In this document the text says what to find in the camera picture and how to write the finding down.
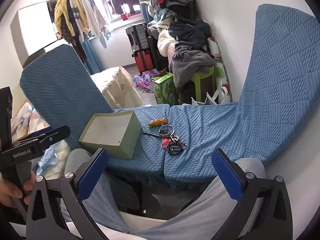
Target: green plastic stool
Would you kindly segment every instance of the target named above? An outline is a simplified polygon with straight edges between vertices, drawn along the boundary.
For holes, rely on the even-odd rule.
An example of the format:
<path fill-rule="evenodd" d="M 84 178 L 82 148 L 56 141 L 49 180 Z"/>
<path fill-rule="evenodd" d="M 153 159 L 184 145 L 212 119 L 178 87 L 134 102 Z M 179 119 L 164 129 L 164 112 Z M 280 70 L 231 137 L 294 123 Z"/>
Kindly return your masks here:
<path fill-rule="evenodd" d="M 193 76 L 190 78 L 190 80 L 195 84 L 196 88 L 196 101 L 201 102 L 201 85 L 200 85 L 200 80 L 205 79 L 207 77 L 212 76 L 212 84 L 213 84 L 213 89 L 215 88 L 215 76 L 214 76 L 214 66 L 210 68 L 210 71 L 208 74 L 197 71 L 196 73 L 193 74 Z"/>

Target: human hand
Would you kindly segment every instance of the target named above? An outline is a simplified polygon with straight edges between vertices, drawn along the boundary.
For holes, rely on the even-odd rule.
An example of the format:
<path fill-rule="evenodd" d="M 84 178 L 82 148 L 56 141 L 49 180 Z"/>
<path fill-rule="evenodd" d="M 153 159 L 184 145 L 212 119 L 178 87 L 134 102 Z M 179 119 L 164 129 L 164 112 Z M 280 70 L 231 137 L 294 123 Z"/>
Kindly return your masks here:
<path fill-rule="evenodd" d="M 26 181 L 23 184 L 23 188 L 26 191 L 31 191 L 36 182 L 36 175 L 33 171 L 31 171 L 30 180 Z M 3 179 L 0 176 L 0 203 L 7 207 L 14 207 L 12 197 L 14 198 L 22 198 L 22 192 L 18 189 L 16 185 L 11 183 L 10 181 Z M 24 198 L 24 202 L 28 205 L 30 202 L 30 195 Z"/>

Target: stool leg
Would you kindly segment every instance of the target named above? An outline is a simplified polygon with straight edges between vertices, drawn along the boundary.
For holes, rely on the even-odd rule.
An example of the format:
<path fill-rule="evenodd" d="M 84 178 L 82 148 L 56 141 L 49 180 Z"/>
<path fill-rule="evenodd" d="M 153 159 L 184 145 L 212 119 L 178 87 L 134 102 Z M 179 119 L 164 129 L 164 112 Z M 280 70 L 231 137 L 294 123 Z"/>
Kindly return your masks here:
<path fill-rule="evenodd" d="M 200 76 L 196 72 L 190 78 L 190 80 L 195 84 L 196 89 L 196 101 L 201 102 L 201 85 L 200 85 Z"/>

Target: green box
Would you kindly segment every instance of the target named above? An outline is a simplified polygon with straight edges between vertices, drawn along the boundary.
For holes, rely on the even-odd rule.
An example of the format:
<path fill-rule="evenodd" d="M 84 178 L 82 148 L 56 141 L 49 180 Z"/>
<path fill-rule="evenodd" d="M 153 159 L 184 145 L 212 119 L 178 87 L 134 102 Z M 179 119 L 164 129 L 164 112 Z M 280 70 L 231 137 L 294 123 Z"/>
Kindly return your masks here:
<path fill-rule="evenodd" d="M 162 77 L 153 77 L 151 82 L 158 105 L 169 104 L 170 106 L 176 106 L 179 104 L 172 73 L 167 73 Z"/>
<path fill-rule="evenodd" d="M 133 110 L 94 114 L 79 142 L 92 154 L 99 148 L 106 149 L 109 157 L 129 159 L 133 157 L 141 131 L 141 124 Z"/>

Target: orange object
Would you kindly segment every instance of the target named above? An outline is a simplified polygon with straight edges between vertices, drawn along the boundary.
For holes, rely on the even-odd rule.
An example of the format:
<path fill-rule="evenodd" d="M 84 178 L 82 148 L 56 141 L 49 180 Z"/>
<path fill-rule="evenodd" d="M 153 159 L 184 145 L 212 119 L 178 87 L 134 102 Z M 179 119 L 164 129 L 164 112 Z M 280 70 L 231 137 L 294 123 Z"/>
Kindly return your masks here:
<path fill-rule="evenodd" d="M 162 124 L 168 124 L 168 119 L 166 119 L 166 118 L 155 119 L 152 122 L 148 123 L 149 126 L 159 126 Z"/>

